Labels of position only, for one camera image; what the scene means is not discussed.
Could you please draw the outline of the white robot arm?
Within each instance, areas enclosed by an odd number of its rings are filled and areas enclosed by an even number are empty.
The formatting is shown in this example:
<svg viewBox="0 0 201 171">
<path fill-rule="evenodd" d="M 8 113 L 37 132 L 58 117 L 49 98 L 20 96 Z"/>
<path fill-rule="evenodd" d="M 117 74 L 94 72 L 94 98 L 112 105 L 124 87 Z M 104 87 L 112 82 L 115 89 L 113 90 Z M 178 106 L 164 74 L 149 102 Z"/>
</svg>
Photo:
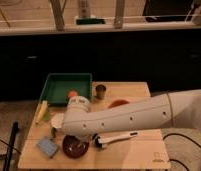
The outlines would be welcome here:
<svg viewBox="0 0 201 171">
<path fill-rule="evenodd" d="M 66 135 L 86 137 L 170 127 L 197 129 L 201 133 L 201 89 L 165 93 L 96 112 L 66 113 L 62 130 Z"/>
</svg>

